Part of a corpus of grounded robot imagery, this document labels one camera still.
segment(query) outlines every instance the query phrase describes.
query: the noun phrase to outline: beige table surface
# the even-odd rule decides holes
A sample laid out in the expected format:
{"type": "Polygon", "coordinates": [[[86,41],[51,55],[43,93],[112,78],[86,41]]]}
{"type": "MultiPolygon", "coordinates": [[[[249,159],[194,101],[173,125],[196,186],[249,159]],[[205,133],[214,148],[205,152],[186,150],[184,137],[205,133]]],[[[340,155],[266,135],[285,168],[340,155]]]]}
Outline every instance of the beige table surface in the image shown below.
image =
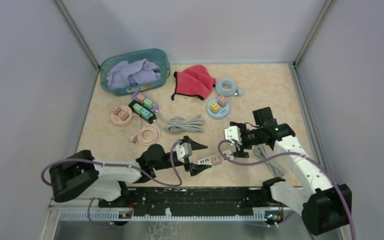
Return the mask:
{"type": "MultiPolygon", "coordinates": [[[[243,91],[242,97],[233,96],[227,99],[230,112],[222,120],[214,120],[206,112],[208,102],[216,97],[215,91],[204,101],[197,97],[181,95],[176,95],[175,100],[171,100],[170,97],[175,89],[173,73],[175,71],[181,72],[189,66],[172,65],[171,76],[164,86],[144,92],[147,97],[159,104],[160,112],[166,119],[176,116],[190,119],[201,114],[205,120],[204,133],[166,134],[161,132],[162,135],[158,144],[162,145],[166,152],[170,151],[177,139],[181,139],[183,135],[188,135],[192,140],[208,146],[208,149],[193,151],[193,155],[189,158],[191,162],[195,163],[199,159],[214,155],[217,153],[217,144],[224,139],[224,129],[229,127],[230,121],[254,124],[252,111],[271,107],[277,123],[289,124],[295,131],[301,145],[310,156],[312,155],[287,64],[206,64],[205,66],[212,77],[217,80],[226,77],[232,78],[243,91]]],[[[114,96],[105,92],[101,88],[99,78],[93,92],[78,150],[91,150],[94,157],[109,161],[130,161],[140,157],[148,147],[129,142],[129,137],[138,130],[139,120],[136,118],[127,127],[117,127],[110,120],[113,105],[128,105],[131,101],[130,95],[114,96]]],[[[223,150],[228,148],[227,144],[223,146],[223,150]]],[[[239,161],[253,162],[255,159],[239,159],[239,161]]],[[[282,159],[278,161],[288,169],[282,159]]],[[[263,181],[272,178],[265,164],[238,166],[224,162],[194,177],[185,172],[183,166],[177,167],[177,170],[183,180],[182,186],[184,187],[258,187],[263,181]]],[[[155,173],[156,178],[162,182],[178,183],[173,169],[158,170],[155,173]]],[[[287,181],[292,181],[295,186],[300,185],[289,170],[284,178],[287,181]]],[[[160,187],[153,181],[134,185],[160,187]]]]}

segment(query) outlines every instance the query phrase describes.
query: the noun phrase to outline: white power strip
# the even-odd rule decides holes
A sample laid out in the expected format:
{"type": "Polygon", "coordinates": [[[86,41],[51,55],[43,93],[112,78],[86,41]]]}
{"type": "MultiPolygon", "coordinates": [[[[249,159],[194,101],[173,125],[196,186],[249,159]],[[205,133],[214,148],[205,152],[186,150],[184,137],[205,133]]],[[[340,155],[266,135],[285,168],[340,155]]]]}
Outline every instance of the white power strip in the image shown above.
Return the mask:
{"type": "MultiPolygon", "coordinates": [[[[231,150],[226,150],[226,151],[223,151],[223,154],[228,157],[230,160],[234,160],[235,157],[233,156],[233,152],[231,150]]],[[[210,166],[214,166],[213,165],[213,162],[211,161],[211,159],[213,159],[214,157],[217,157],[217,156],[220,156],[220,154],[215,154],[215,155],[211,155],[209,157],[206,157],[206,158],[203,158],[203,159],[200,159],[198,160],[198,165],[210,165],[210,166]]]]}

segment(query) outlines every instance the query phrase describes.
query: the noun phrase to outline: purple towel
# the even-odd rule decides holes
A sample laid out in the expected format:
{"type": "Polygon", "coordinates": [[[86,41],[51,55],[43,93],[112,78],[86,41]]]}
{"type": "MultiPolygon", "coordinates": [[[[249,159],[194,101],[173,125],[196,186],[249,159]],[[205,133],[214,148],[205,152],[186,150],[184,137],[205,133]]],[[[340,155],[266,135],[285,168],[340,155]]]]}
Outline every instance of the purple towel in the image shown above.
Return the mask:
{"type": "Polygon", "coordinates": [[[122,61],[109,71],[108,88],[123,89],[161,79],[161,74],[155,70],[159,70],[158,66],[146,58],[130,64],[122,61]]]}

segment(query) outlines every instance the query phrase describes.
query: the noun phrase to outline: gray wall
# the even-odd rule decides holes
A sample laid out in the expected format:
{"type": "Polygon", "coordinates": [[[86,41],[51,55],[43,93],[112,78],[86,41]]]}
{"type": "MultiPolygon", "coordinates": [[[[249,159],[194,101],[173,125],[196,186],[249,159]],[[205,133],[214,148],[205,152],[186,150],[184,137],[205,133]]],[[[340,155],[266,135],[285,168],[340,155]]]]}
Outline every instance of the gray wall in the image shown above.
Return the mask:
{"type": "Polygon", "coordinates": [[[384,1],[337,1],[299,70],[359,239],[384,239],[384,1]]]}
{"type": "Polygon", "coordinates": [[[40,172],[74,147],[94,69],[50,0],[0,0],[0,239],[37,239],[40,172]]]}
{"type": "Polygon", "coordinates": [[[98,63],[148,48],[171,63],[292,61],[324,0],[64,0],[98,63]]]}

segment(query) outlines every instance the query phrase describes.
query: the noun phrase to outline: floor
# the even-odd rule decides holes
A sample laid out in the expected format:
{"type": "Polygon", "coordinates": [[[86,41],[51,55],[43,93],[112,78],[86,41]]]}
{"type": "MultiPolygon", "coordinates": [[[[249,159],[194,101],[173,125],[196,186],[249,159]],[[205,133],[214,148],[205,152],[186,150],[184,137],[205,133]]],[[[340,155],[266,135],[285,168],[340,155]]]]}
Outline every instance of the floor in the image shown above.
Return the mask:
{"type": "MultiPolygon", "coordinates": [[[[173,73],[175,71],[181,72],[189,66],[170,66],[171,76],[167,79],[166,84],[160,88],[144,92],[147,97],[159,104],[160,112],[166,119],[177,116],[191,119],[196,115],[201,115],[205,120],[204,133],[162,133],[158,144],[162,145],[166,152],[170,151],[170,147],[176,140],[188,135],[192,140],[208,146],[208,149],[194,151],[189,158],[191,162],[214,155],[217,153],[217,144],[224,139],[224,129],[229,127],[230,121],[254,124],[252,111],[271,107],[278,124],[289,124],[295,131],[303,148],[312,156],[303,116],[287,64],[206,64],[205,66],[212,77],[217,80],[227,77],[232,78],[243,91],[243,96],[233,96],[227,99],[230,112],[222,120],[214,120],[206,112],[208,102],[216,97],[215,91],[204,101],[197,97],[180,95],[177,95],[174,101],[171,100],[170,97],[175,89],[173,73]]],[[[110,120],[113,105],[128,105],[131,101],[130,95],[114,96],[105,92],[101,88],[99,76],[78,150],[91,150],[94,157],[108,161],[131,161],[140,157],[148,147],[129,142],[129,137],[139,128],[139,120],[134,120],[132,124],[126,127],[117,127],[110,120]]],[[[228,148],[227,144],[223,146],[223,150],[228,148]]],[[[251,158],[239,159],[238,161],[253,162],[255,160],[251,158]]],[[[277,161],[288,169],[282,159],[277,161]]],[[[273,177],[265,164],[244,167],[225,162],[193,177],[185,172],[183,167],[177,169],[183,180],[182,186],[184,187],[261,186],[263,181],[273,177]]],[[[172,169],[158,170],[156,176],[158,180],[165,183],[176,184],[178,182],[172,169]]],[[[291,181],[295,186],[300,186],[299,181],[289,170],[284,178],[291,181]]],[[[159,187],[153,181],[134,185],[159,187]]]]}

